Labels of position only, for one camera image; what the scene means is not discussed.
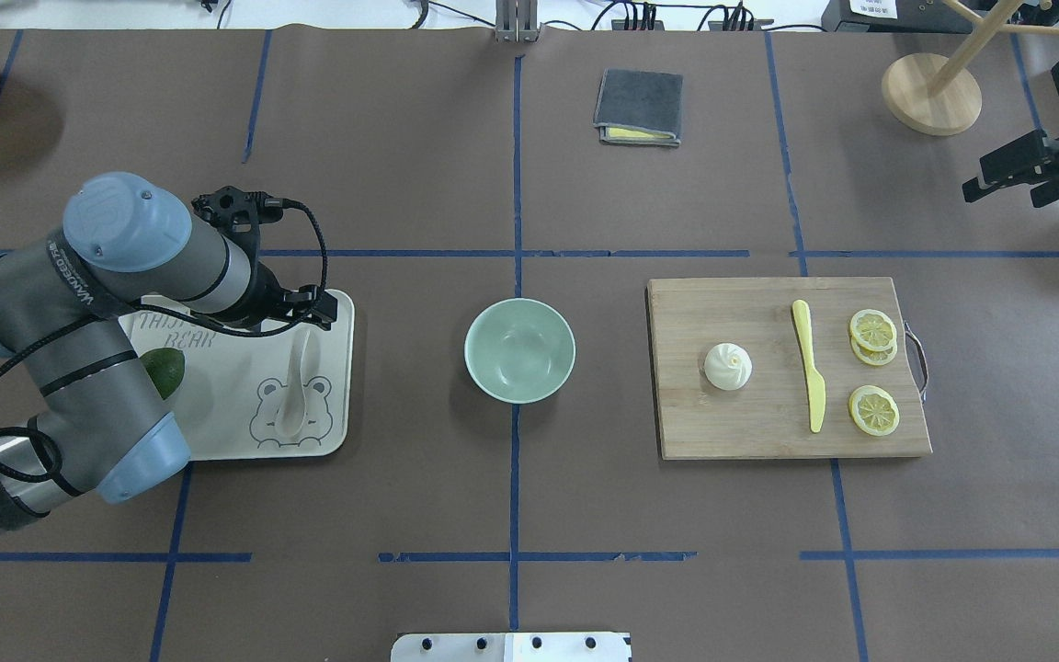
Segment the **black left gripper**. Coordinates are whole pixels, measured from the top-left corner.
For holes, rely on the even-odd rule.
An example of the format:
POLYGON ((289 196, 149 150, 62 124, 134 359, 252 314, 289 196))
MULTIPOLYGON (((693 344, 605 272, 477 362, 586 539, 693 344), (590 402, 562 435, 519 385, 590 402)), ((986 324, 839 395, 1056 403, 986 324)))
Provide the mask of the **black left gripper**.
POLYGON ((307 205, 297 200, 273 196, 264 191, 246 192, 233 186, 200 194, 190 202, 195 215, 223 237, 225 265, 220 275, 203 291, 190 299, 190 311, 207 322, 227 328, 261 334, 261 323, 277 320, 286 332, 300 324, 331 332, 339 302, 326 290, 328 278, 327 244, 307 205), (321 273, 316 284, 297 290, 282 288, 276 273, 262 263, 261 229, 277 223, 285 212, 295 210, 306 215, 318 240, 321 273))

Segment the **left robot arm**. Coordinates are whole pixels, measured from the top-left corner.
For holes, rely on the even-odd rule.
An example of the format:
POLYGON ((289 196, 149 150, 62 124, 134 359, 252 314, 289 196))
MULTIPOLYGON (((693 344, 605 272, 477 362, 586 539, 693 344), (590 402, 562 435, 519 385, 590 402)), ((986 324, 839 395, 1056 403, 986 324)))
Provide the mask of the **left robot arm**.
POLYGON ((161 296, 174 319, 257 338, 261 323, 324 330, 327 276, 282 288, 261 226, 297 200, 225 186, 190 204, 144 177, 91 177, 41 240, 0 255, 0 535, 87 493, 116 504, 189 465, 189 441, 120 319, 161 296))

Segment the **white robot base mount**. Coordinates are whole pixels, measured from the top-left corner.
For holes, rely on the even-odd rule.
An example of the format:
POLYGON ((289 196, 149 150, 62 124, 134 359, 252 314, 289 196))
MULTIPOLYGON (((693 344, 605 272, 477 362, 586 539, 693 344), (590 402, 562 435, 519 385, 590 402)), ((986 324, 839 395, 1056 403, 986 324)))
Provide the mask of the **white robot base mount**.
POLYGON ((628 633, 405 633, 391 661, 632 661, 628 633))

